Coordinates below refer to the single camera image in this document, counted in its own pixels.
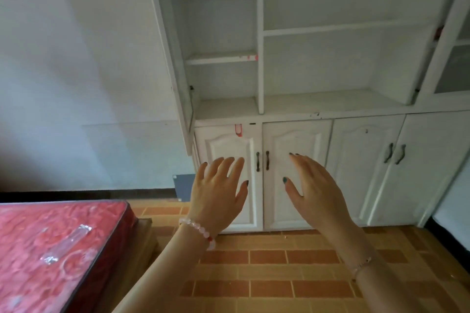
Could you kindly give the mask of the person's right hand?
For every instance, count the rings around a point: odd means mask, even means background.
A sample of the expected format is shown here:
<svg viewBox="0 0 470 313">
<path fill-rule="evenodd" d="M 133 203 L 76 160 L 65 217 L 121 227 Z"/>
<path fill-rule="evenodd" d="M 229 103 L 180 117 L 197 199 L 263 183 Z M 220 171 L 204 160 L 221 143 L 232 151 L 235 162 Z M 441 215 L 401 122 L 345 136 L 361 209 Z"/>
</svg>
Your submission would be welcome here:
<svg viewBox="0 0 470 313">
<path fill-rule="evenodd" d="M 354 226 L 342 191 L 317 161 L 293 153 L 289 153 L 289 159 L 300 178 L 301 191 L 297 190 L 304 198 L 302 206 L 295 209 L 307 224 L 337 246 L 341 235 Z"/>
</svg>

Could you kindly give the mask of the person's left hand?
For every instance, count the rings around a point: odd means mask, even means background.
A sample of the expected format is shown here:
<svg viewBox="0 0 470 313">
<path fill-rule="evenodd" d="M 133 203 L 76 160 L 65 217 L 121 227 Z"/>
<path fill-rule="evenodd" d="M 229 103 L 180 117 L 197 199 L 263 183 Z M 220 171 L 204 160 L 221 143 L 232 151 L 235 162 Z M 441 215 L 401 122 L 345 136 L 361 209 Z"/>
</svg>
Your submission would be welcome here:
<svg viewBox="0 0 470 313">
<path fill-rule="evenodd" d="M 235 198 L 243 182 L 240 182 L 244 158 L 235 158 L 231 168 L 233 180 L 219 182 L 219 165 L 224 157 L 215 159 L 205 170 L 204 183 L 195 186 L 193 182 L 187 218 L 204 229 L 204 233 L 215 239 L 241 213 Z"/>
</svg>

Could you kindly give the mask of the person's right forearm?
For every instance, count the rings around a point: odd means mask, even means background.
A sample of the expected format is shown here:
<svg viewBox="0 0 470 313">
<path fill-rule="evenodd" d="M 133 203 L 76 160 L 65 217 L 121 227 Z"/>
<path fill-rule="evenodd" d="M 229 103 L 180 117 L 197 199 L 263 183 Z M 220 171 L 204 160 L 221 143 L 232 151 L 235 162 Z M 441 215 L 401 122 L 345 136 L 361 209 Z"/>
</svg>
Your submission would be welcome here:
<svg viewBox="0 0 470 313">
<path fill-rule="evenodd" d="M 337 244 L 332 246 L 350 269 L 372 313 L 427 313 L 360 227 L 351 227 Z"/>
</svg>

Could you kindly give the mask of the person's left forearm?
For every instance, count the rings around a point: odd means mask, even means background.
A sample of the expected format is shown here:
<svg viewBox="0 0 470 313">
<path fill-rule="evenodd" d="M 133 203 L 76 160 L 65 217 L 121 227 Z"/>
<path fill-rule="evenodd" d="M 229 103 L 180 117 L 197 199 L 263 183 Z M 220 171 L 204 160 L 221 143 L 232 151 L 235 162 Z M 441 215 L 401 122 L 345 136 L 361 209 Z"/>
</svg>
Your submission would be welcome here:
<svg viewBox="0 0 470 313">
<path fill-rule="evenodd" d="M 203 228 L 182 223 L 112 313 L 164 313 L 214 240 Z"/>
</svg>

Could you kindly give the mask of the white cabinet door red sticker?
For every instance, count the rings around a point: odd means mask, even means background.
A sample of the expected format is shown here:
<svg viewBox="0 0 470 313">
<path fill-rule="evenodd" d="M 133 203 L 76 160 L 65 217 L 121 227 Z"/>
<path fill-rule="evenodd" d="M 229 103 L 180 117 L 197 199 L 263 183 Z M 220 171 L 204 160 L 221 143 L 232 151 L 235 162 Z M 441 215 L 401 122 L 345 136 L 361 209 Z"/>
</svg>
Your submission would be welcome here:
<svg viewBox="0 0 470 313">
<path fill-rule="evenodd" d="M 224 234 L 262 232 L 263 174 L 262 125 L 242 124 L 243 137 L 235 134 L 235 125 L 206 126 L 195 129 L 200 162 L 211 163 L 219 157 L 243 157 L 240 182 L 249 180 L 249 193 L 241 213 L 223 231 Z M 256 152 L 260 152 L 260 171 L 256 171 Z"/>
</svg>

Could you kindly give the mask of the blue-grey flat panel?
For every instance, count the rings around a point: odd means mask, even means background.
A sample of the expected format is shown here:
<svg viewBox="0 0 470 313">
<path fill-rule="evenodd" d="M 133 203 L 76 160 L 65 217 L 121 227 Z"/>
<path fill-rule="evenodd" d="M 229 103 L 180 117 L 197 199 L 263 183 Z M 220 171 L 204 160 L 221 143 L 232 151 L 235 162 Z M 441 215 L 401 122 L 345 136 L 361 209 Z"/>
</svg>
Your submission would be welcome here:
<svg viewBox="0 0 470 313">
<path fill-rule="evenodd" d="M 173 175 L 176 197 L 180 202 L 190 202 L 195 174 Z"/>
</svg>

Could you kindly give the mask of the white panelled cabinet door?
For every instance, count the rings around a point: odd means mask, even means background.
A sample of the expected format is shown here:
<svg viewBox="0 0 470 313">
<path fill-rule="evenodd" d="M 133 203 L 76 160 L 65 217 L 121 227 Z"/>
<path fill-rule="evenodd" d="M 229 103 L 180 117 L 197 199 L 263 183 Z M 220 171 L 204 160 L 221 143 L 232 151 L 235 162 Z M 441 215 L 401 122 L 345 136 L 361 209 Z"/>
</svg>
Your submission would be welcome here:
<svg viewBox="0 0 470 313">
<path fill-rule="evenodd" d="M 311 226 L 302 218 L 285 192 L 283 177 L 300 187 L 300 178 L 289 153 L 306 155 L 326 164 L 333 120 L 269 122 L 263 124 L 263 204 L 265 231 L 301 230 Z M 270 166 L 266 171 L 265 152 Z"/>
<path fill-rule="evenodd" d="M 368 226 L 405 115 L 344 118 L 333 121 L 326 169 L 341 189 L 352 220 Z"/>
<path fill-rule="evenodd" d="M 406 144 L 406 156 L 395 161 Z M 470 110 L 405 117 L 368 226 L 417 225 L 431 211 L 470 149 Z"/>
</svg>

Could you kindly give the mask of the white framed glass door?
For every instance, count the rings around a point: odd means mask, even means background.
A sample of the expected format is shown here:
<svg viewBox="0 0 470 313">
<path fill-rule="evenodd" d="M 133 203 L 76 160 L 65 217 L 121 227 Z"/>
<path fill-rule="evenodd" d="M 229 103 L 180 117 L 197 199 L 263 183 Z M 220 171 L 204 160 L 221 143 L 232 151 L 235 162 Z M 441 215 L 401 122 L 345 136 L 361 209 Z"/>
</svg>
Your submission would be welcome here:
<svg viewBox="0 0 470 313">
<path fill-rule="evenodd" d="M 450 0 L 420 76 L 415 105 L 470 110 L 470 0 Z"/>
<path fill-rule="evenodd" d="M 179 125 L 187 156 L 192 156 L 194 108 L 192 92 L 186 78 L 173 0 L 152 0 L 160 33 L 171 89 L 175 99 Z"/>
</svg>

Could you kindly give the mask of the white wooden cabinet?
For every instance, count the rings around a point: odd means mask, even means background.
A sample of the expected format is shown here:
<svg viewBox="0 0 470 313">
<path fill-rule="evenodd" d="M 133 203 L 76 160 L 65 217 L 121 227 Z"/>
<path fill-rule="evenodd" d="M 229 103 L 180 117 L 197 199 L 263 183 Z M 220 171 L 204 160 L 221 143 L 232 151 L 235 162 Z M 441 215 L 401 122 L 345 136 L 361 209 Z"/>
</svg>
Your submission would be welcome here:
<svg viewBox="0 0 470 313">
<path fill-rule="evenodd" d="M 466 111 L 415 105 L 449 1 L 173 0 L 195 167 L 197 127 Z"/>
</svg>

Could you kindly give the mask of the clear plastic tape strip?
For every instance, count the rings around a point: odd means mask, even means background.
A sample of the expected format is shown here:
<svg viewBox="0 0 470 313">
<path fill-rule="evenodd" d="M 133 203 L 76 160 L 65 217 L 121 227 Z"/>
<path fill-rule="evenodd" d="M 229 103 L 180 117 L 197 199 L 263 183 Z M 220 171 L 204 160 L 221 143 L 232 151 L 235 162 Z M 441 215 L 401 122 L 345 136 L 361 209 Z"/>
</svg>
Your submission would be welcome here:
<svg viewBox="0 0 470 313">
<path fill-rule="evenodd" d="M 93 227 L 85 225 L 85 224 L 80 224 L 67 237 L 60 240 L 58 243 L 53 245 L 48 251 L 46 251 L 40 257 L 39 260 L 46 265 L 51 265 L 53 263 L 58 262 L 79 241 L 85 238 L 92 230 L 93 230 Z"/>
</svg>

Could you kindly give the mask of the red plastic-wrapped mattress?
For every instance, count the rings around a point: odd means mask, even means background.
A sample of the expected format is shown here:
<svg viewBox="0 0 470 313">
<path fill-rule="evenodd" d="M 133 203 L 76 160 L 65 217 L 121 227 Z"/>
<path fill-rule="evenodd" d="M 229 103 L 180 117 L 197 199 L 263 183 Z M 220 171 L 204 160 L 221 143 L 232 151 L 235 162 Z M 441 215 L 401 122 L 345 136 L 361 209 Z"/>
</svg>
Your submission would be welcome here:
<svg viewBox="0 0 470 313">
<path fill-rule="evenodd" d="M 0 313 L 92 313 L 137 222 L 124 200 L 0 203 Z M 39 260 L 80 224 L 93 230 Z"/>
</svg>

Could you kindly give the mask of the wooden bed frame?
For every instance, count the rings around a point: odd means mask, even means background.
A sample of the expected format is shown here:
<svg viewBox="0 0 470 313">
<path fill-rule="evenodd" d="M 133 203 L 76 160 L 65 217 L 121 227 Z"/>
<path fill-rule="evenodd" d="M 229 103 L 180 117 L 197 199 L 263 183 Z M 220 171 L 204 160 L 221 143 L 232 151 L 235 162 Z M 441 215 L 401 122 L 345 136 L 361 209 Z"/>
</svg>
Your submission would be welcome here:
<svg viewBox="0 0 470 313">
<path fill-rule="evenodd" d="M 138 219 L 123 254 L 111 270 L 109 279 L 92 313 L 112 313 L 142 277 L 156 246 L 151 219 Z"/>
</svg>

